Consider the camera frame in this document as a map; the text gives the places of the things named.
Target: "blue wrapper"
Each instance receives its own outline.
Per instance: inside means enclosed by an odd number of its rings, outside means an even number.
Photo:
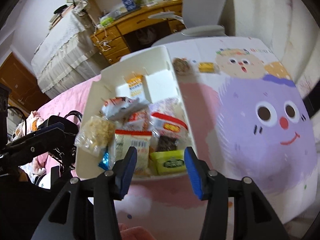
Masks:
[[[103,168],[105,171],[109,170],[109,153],[108,148],[106,149],[106,152],[103,155],[103,158],[101,162],[99,162],[98,166],[100,168]]]

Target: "white box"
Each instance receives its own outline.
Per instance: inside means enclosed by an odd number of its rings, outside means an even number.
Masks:
[[[180,99],[182,111],[181,113],[177,113],[177,118],[183,120],[187,124],[189,138],[185,144],[179,144],[179,149],[185,149],[187,146],[192,146],[196,153],[194,138],[180,88],[169,53],[164,46],[147,49],[138,55],[130,57],[122,62],[115,63],[102,70],[101,80],[92,83],[81,125],[84,125],[91,116],[99,113],[103,105],[102,98],[130,97],[129,86],[126,83],[126,80],[129,80],[138,74],[145,76],[151,103],[156,103],[166,98],[175,97]],[[103,169],[98,166],[101,158],[102,156],[96,158],[78,148],[76,154],[77,175],[82,179],[91,179],[100,175],[103,172]],[[132,180],[159,180],[179,177],[185,174],[186,173],[177,173],[144,178],[134,177]]]

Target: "red nose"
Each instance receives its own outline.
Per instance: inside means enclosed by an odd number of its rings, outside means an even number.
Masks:
[[[279,120],[279,123],[280,123],[280,126],[282,127],[282,129],[285,129],[287,130],[288,127],[289,127],[289,122],[288,120],[285,118],[285,117],[281,117],[280,120]]]

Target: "blue gripper pad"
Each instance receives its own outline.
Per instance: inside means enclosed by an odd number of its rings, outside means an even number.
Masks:
[[[124,196],[127,195],[129,191],[129,186],[132,180],[134,169],[136,167],[136,163],[137,163],[137,149],[135,147],[130,147],[123,161],[125,170],[123,175],[121,176],[121,189],[120,189],[121,199],[123,199]]]
[[[201,182],[201,165],[198,158],[196,157],[195,152],[192,147],[187,147],[184,151],[184,162],[187,168],[189,179],[192,185],[192,189],[198,199],[202,200],[203,191],[202,191],[202,182]]]

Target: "cable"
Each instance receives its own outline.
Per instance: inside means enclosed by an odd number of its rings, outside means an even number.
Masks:
[[[18,112],[20,112],[22,114],[22,119],[24,120],[24,129],[25,129],[24,135],[27,135],[27,118],[24,115],[24,113],[22,112],[22,110],[17,108],[17,107],[15,107],[15,106],[8,106],[8,109],[14,109],[14,110],[16,110],[16,111],[18,111]]]

